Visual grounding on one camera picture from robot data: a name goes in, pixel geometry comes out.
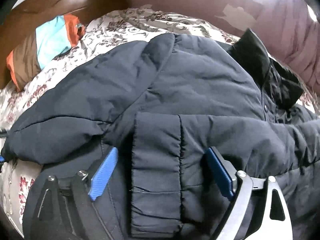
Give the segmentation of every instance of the bed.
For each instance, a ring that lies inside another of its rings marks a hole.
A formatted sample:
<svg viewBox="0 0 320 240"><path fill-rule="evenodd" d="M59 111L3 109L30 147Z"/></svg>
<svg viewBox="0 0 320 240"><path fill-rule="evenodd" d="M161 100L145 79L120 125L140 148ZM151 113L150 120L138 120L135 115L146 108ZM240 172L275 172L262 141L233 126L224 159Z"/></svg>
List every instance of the bed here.
<svg viewBox="0 0 320 240"><path fill-rule="evenodd" d="M24 91L16 92L12 81L0 91L0 127L9 130L24 111L81 64L126 42L150 41L166 32L203 36L228 44L239 39L204 20L180 14L163 13L145 7L112 11L87 25L78 45L68 54L52 60L25 86ZM315 112L308 90L297 103ZM4 139L0 139L0 148L3 144ZM28 192L41 169L38 164L21 160L5 163L2 167L0 205L21 236Z"/></svg>

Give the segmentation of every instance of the multicolored folded garment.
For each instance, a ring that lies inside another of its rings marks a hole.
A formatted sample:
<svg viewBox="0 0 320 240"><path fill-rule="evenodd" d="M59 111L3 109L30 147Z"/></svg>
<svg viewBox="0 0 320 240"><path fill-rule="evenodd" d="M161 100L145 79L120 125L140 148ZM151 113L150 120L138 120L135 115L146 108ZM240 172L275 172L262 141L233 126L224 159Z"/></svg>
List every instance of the multicolored folded garment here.
<svg viewBox="0 0 320 240"><path fill-rule="evenodd" d="M83 35L84 26L71 14L57 16L37 27L7 57L17 90L23 90L54 57L75 47Z"/></svg>

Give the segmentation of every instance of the light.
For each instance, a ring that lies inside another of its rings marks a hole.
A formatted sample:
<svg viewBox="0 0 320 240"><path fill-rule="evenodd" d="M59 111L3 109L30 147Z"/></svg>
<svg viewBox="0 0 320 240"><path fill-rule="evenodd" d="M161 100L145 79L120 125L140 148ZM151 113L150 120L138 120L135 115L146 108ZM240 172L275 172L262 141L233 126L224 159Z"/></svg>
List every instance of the light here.
<svg viewBox="0 0 320 240"><path fill-rule="evenodd" d="M311 19L313 19L313 21L317 21L317 17L316 14L314 13L314 11L311 9L311 7L308 5L308 11L309 11L309 15L311 17Z"/></svg>

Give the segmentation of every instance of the brown wooden panel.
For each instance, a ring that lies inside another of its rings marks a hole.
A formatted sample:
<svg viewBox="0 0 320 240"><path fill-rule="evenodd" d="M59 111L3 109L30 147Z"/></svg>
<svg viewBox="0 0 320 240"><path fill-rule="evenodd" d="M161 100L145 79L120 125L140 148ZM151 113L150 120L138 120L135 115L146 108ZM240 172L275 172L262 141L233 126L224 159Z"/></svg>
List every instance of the brown wooden panel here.
<svg viewBox="0 0 320 240"><path fill-rule="evenodd" d="M125 0L25 0L0 26L0 89L10 80L6 57L36 27L56 15L72 12L84 24L110 11L126 9Z"/></svg>

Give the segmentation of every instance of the turquoise fabric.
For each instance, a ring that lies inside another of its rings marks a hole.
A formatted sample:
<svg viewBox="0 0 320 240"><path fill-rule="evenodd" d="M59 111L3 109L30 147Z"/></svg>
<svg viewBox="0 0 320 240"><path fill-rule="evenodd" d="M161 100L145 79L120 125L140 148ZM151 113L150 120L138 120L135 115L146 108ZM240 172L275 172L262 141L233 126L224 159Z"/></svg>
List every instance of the turquoise fabric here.
<svg viewBox="0 0 320 240"><path fill-rule="evenodd" d="M62 15L36 28L37 56L41 70L57 55L71 49Z"/></svg>

